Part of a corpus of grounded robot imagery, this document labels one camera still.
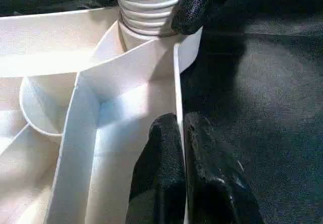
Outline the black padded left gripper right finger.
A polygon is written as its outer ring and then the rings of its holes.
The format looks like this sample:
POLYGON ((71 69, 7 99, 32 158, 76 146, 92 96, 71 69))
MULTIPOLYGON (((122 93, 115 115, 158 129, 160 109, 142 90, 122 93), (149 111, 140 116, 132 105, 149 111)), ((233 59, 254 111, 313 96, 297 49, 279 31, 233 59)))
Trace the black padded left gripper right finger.
POLYGON ((202 114, 184 117, 190 223, 262 223, 244 170, 202 114))

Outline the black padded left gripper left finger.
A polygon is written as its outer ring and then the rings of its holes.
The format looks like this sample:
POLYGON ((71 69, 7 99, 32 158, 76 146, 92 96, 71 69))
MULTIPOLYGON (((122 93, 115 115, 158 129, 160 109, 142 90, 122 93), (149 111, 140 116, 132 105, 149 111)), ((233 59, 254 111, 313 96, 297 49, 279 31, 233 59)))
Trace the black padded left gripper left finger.
POLYGON ((176 115, 154 120, 135 163, 129 195, 129 223, 183 223, 186 176, 176 115))

